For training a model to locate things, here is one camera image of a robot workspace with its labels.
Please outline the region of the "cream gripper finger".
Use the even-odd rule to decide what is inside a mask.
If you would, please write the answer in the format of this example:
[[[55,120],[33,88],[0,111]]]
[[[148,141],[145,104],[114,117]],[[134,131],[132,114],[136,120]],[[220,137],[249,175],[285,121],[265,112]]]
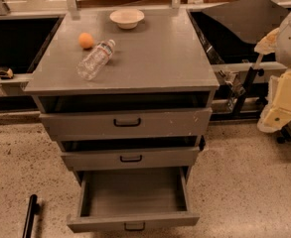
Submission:
[[[263,37],[255,46],[254,50],[262,55],[272,54],[277,48],[279,29],[276,28]]]
[[[270,77],[267,100],[257,128],[264,133],[273,133],[291,121],[291,69],[279,77]]]

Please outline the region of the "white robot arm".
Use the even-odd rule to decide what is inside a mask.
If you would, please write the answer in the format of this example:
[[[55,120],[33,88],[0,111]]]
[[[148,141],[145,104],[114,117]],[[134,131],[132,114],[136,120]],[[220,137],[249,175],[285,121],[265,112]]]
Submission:
[[[256,65],[260,64],[264,55],[275,53],[276,61],[286,67],[279,77],[270,77],[268,103],[257,123],[260,131],[273,133],[291,121],[291,12],[278,28],[256,44],[254,50],[259,53]]]

